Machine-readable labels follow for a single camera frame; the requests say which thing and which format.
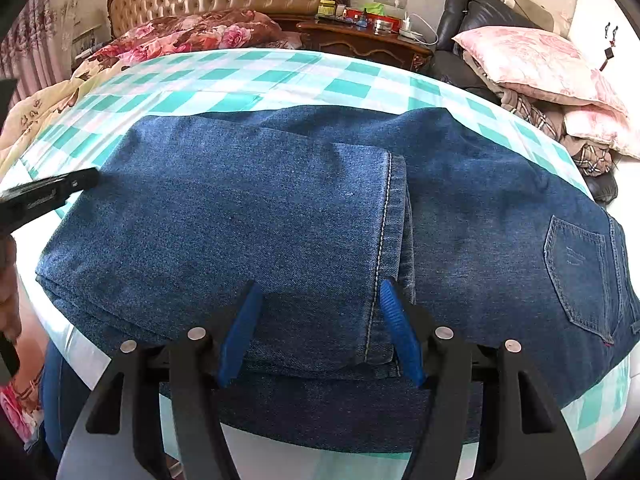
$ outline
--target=nightstand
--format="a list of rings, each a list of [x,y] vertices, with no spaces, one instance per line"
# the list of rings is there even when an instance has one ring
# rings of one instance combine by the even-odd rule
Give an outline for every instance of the nightstand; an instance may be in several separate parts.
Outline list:
[[[368,59],[412,72],[417,72],[433,55],[430,48],[417,41],[405,40],[393,33],[377,34],[355,25],[315,20],[301,22],[296,27],[302,33],[303,46],[307,50]]]

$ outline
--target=black tool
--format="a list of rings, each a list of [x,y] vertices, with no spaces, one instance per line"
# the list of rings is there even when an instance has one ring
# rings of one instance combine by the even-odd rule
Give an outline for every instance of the black tool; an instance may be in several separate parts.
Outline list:
[[[67,444],[58,480],[168,480],[159,383],[168,382],[186,480],[239,480],[216,410],[216,391],[239,370],[260,312],[249,282],[233,307],[163,347],[125,341],[89,396]],[[543,378],[519,343],[465,342],[409,303],[393,280],[380,307],[403,373],[433,390],[403,480],[454,480],[465,438],[469,388],[484,385],[474,479],[584,480],[574,440]]]
[[[403,373],[433,390],[402,480],[455,478],[472,381],[484,387],[473,479],[586,478],[560,409],[516,340],[500,348],[468,343],[438,326],[426,308],[409,303],[394,280],[382,282],[380,308]]]
[[[93,187],[98,170],[71,173],[35,180],[0,194],[0,268],[6,265],[4,239],[23,225],[65,205],[72,193]],[[20,359],[14,345],[0,333],[0,384],[8,384],[18,373]]]
[[[159,384],[168,382],[185,478],[239,480],[216,391],[238,374],[261,307],[260,288],[248,282],[235,305],[175,342],[123,342],[76,422],[58,478],[170,480],[159,412]]]

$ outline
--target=leather armchair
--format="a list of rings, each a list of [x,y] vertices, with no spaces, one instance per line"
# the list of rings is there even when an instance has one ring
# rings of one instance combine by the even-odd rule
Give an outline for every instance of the leather armchair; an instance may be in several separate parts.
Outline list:
[[[603,207],[618,196],[618,184],[613,177],[613,171],[600,176],[585,176],[584,181],[593,199]]]
[[[499,105],[494,93],[462,60],[462,50],[452,39],[460,32],[487,25],[539,28],[500,0],[445,0],[436,51],[420,72]]]

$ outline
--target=stitching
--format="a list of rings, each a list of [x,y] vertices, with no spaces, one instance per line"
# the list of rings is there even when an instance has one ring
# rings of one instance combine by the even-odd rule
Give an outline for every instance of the stitching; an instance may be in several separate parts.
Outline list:
[[[608,325],[607,317],[605,317],[605,320],[604,320],[604,323],[605,323],[604,327],[598,326],[596,322],[583,319],[582,316],[571,306],[571,302],[568,301],[568,298],[564,294],[564,289],[562,288],[562,283],[561,283],[562,280],[558,278],[558,275],[556,273],[556,266],[554,265],[555,258],[554,258],[553,249],[556,244],[556,236],[558,234],[558,228],[567,228],[569,232],[573,232],[576,235],[583,235],[583,234],[593,235],[593,236],[587,236],[586,239],[590,240],[596,245],[595,249],[597,250],[598,262],[600,264],[600,273],[602,276],[603,296],[604,296],[603,299],[606,306],[607,303],[610,305],[611,302],[610,302],[608,287],[606,284],[607,268],[606,268],[606,260],[604,258],[604,244],[605,244],[604,236],[597,233],[591,233],[590,231],[586,231],[581,227],[575,226],[569,222],[566,222],[558,218],[555,215],[552,215],[551,224],[549,225],[549,231],[546,234],[543,254],[544,254],[546,270],[549,273],[551,282],[556,290],[556,293],[558,294],[558,299],[560,300],[560,303],[564,308],[565,312],[569,316],[570,321],[575,325],[580,326],[583,329],[588,330],[589,332],[593,332],[594,334],[600,336],[606,342],[613,343],[612,335],[610,331],[607,329],[607,325]]]
[[[610,217],[610,221],[615,222],[615,220],[613,219],[613,217]],[[628,259],[626,257],[626,238],[625,238],[625,232],[624,229],[622,228],[622,226],[620,224],[618,224],[616,222],[616,225],[618,226],[618,229],[616,232],[618,232],[618,236],[620,237],[620,250],[622,251],[622,264],[620,269],[622,270],[623,276],[624,276],[624,286],[625,286],[625,291],[626,291],[626,298],[628,301],[628,306],[631,309],[631,317],[633,319],[633,323],[631,325],[631,330],[634,331],[634,334],[638,333],[638,331],[640,331],[640,314],[638,313],[638,296],[636,296],[636,293],[634,292],[634,286],[631,283],[631,277],[629,275],[629,266],[628,266]]]
[[[622,313],[624,312],[624,302],[622,301],[622,277],[620,276],[620,262],[618,261],[618,245],[616,244],[616,232],[611,221],[611,216],[607,213],[607,220],[609,220],[609,237],[611,238],[611,249],[613,253],[613,267],[616,271],[616,285],[618,286],[618,320],[616,330],[622,320]]]
[[[371,311],[369,313],[369,325],[367,326],[367,343],[364,349],[364,362],[367,362],[367,356],[369,355],[369,345],[371,343],[371,325],[373,324],[373,309],[376,306],[376,298],[378,296],[378,274],[380,273],[380,261],[382,260],[382,242],[385,239],[385,223],[386,223],[386,208],[389,205],[389,188],[391,187],[391,165],[393,162],[393,155],[388,153],[388,169],[386,170],[386,196],[385,206],[382,213],[382,227],[380,228],[380,243],[378,244],[378,260],[376,262],[376,274],[373,280],[373,298],[371,300]]]

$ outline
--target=small bottle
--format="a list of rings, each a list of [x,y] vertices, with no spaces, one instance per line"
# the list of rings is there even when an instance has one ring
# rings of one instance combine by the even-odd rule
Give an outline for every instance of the small bottle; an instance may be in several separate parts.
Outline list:
[[[362,14],[360,15],[360,18],[356,22],[356,25],[358,27],[366,27],[367,26],[367,9],[364,9]]]

